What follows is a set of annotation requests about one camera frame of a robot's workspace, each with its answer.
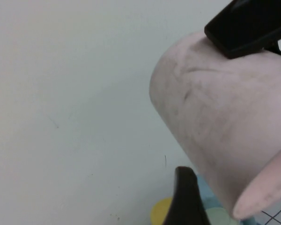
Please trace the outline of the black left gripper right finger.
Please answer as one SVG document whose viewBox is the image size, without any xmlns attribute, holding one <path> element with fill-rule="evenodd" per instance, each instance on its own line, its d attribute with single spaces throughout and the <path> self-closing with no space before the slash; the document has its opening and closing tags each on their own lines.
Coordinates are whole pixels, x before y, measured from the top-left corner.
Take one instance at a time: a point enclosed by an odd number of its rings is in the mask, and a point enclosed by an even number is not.
<svg viewBox="0 0 281 225">
<path fill-rule="evenodd" d="M 281 0 L 233 0 L 204 32 L 228 59 L 261 50 L 281 56 Z"/>
</svg>

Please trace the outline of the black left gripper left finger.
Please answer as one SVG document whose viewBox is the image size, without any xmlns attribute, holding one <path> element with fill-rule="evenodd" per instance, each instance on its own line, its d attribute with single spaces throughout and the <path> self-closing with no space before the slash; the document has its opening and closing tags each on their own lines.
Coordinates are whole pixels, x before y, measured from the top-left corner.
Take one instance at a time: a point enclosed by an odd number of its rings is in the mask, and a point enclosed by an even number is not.
<svg viewBox="0 0 281 225">
<path fill-rule="evenodd" d="M 198 179 L 190 167 L 175 169 L 174 195 L 164 225 L 209 225 Z"/>
</svg>

